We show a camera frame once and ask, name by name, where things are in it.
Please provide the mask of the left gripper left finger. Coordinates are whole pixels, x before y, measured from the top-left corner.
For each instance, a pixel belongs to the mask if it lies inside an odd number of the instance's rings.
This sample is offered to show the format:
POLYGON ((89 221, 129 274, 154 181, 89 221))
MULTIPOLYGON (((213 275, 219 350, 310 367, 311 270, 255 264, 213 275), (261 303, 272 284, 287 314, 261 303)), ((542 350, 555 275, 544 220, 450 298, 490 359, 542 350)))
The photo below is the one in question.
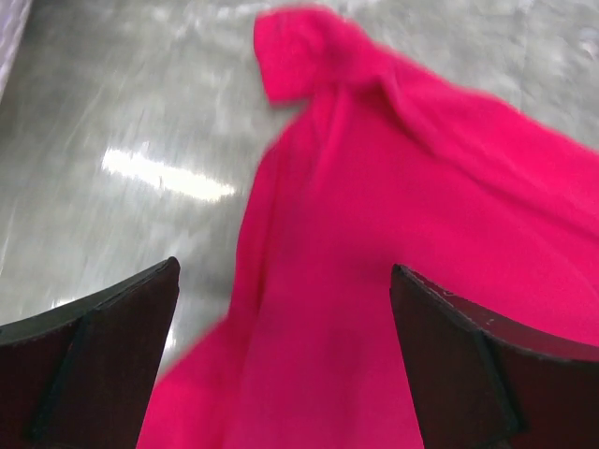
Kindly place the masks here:
POLYGON ((133 448, 179 295, 170 257, 1 327, 4 448, 133 448))

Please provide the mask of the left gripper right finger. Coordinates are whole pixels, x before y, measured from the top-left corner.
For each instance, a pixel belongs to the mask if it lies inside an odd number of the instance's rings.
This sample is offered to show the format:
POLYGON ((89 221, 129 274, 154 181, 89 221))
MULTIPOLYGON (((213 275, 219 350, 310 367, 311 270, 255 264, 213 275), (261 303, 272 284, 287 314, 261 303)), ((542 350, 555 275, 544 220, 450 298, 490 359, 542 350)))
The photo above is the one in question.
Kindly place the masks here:
POLYGON ((390 301, 427 448, 595 448, 598 349, 395 266, 390 301))

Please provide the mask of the red t shirt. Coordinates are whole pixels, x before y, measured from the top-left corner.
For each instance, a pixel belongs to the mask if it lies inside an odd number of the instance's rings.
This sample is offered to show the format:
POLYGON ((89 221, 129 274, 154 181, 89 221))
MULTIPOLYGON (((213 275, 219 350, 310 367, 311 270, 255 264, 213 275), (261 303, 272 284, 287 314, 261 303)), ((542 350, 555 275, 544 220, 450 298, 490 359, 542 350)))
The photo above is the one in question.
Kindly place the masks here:
POLYGON ((322 7, 261 13, 273 103, 228 313, 154 389, 141 448, 418 448, 394 265, 598 341, 598 156, 322 7))

